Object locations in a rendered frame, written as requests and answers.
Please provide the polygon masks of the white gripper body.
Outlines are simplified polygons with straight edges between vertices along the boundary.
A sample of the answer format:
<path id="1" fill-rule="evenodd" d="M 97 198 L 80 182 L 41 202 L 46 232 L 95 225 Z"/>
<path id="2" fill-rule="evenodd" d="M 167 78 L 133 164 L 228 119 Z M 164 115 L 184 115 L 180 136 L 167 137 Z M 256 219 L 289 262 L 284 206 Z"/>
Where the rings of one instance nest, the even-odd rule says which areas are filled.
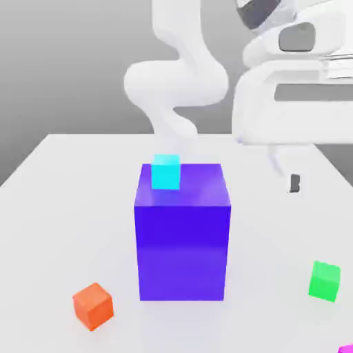
<path id="1" fill-rule="evenodd" d="M 248 145 L 353 143 L 353 100 L 276 101 L 279 84 L 348 87 L 353 78 L 328 79 L 319 60 L 274 60 L 249 69 L 234 91 L 232 136 Z"/>

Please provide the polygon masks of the small orange cube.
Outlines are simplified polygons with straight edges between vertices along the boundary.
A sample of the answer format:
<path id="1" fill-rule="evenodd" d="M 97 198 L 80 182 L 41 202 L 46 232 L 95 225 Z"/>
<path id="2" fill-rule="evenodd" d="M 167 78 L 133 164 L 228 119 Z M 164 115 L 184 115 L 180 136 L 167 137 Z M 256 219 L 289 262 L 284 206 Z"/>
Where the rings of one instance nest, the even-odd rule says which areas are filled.
<path id="1" fill-rule="evenodd" d="M 89 331 L 94 331 L 114 316 L 112 296 L 98 283 L 80 290 L 72 299 L 77 318 Z"/>

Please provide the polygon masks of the small cyan cube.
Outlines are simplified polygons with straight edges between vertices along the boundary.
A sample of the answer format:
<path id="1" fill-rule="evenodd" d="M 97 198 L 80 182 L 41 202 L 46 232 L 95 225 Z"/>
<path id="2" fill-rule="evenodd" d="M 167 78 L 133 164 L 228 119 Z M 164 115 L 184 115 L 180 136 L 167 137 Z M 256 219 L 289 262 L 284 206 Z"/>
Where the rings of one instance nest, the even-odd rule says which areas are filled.
<path id="1" fill-rule="evenodd" d="M 177 154 L 156 154 L 151 164 L 151 183 L 155 190 L 179 190 L 181 164 Z"/>

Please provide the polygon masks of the large purple box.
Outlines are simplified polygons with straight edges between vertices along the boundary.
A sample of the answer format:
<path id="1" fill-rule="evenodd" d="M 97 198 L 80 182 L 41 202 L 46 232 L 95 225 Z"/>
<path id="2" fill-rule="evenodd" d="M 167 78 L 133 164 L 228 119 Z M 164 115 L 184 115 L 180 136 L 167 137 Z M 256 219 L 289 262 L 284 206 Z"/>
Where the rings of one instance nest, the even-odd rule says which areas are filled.
<path id="1" fill-rule="evenodd" d="M 183 164 L 178 190 L 141 168 L 134 202 L 142 301 L 222 301 L 231 201 L 219 164 Z"/>

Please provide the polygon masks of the small green cube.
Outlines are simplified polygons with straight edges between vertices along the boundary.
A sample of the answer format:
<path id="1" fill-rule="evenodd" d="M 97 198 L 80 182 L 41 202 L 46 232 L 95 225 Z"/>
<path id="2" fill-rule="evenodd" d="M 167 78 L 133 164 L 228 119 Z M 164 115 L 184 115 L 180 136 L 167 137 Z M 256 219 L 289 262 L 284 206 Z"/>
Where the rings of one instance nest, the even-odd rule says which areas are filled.
<path id="1" fill-rule="evenodd" d="M 334 303 L 341 281 L 339 266 L 315 261 L 310 278 L 308 294 Z"/>

